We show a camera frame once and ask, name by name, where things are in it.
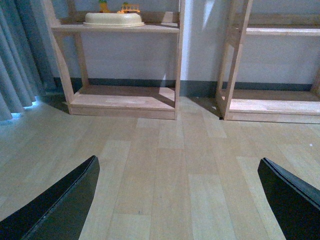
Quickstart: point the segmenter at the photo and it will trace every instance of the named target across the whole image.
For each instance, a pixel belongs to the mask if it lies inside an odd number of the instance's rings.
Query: white wall
[[[47,42],[48,56],[53,56],[46,35],[40,0],[34,13]],[[118,10],[124,0],[110,0],[111,10]],[[181,79],[216,81],[223,51],[230,0],[185,0],[184,39]],[[67,15],[65,0],[53,0],[58,17]],[[76,0],[78,10],[98,10],[98,0]],[[136,0],[144,11],[177,11],[175,0]],[[319,0],[255,0],[254,13],[319,14]],[[175,45],[172,34],[159,33],[84,33],[82,34],[90,78],[157,79],[175,78]],[[238,80],[260,83],[310,84],[320,65],[319,37],[250,36],[246,39]],[[65,41],[65,51],[72,77],[80,77],[75,47]],[[53,57],[52,72],[58,77]]]
[[[320,14],[319,0],[254,0],[253,13]],[[229,53],[229,66],[232,52]],[[320,66],[320,37],[248,36],[238,82],[312,84]]]

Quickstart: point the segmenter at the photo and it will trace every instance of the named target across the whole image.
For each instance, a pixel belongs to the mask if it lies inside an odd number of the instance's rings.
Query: toy
[[[127,13],[140,13],[139,4],[128,4],[124,2],[121,6],[121,11],[118,11],[118,14],[127,14]]]
[[[105,13],[105,14],[111,13],[111,11],[108,9],[107,1],[108,0],[99,0],[100,13]]]

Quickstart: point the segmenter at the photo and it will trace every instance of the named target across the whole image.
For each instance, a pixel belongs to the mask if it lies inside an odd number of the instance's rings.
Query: curtain
[[[0,121],[12,119],[44,94],[13,0],[0,0]]]

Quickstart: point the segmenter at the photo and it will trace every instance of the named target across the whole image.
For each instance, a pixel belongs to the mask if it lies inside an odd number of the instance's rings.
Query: wooden shelf frame
[[[77,11],[74,0],[67,0],[68,17],[57,19],[52,0],[41,0],[51,45],[55,54],[69,113],[76,115],[117,116],[154,119],[177,119],[180,95],[183,22],[185,0],[179,12],[141,12],[145,26],[83,26],[87,11]],[[177,39],[175,88],[90,85],[82,32],[121,32],[174,34]],[[63,39],[74,37],[81,72],[82,88],[74,93],[65,59]]]
[[[254,0],[232,0],[224,42],[224,54],[215,94],[224,120],[320,124],[320,68],[310,92],[236,90],[247,35],[320,36],[320,15],[253,14]],[[226,89],[223,89],[228,52],[233,56]]]

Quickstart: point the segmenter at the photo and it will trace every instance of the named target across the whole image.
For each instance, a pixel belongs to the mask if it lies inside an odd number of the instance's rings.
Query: wooden floor
[[[100,175],[81,240],[284,240],[263,157],[320,189],[320,125],[222,121],[208,98],[182,97],[177,121],[43,101],[0,122],[0,220],[91,155]]]

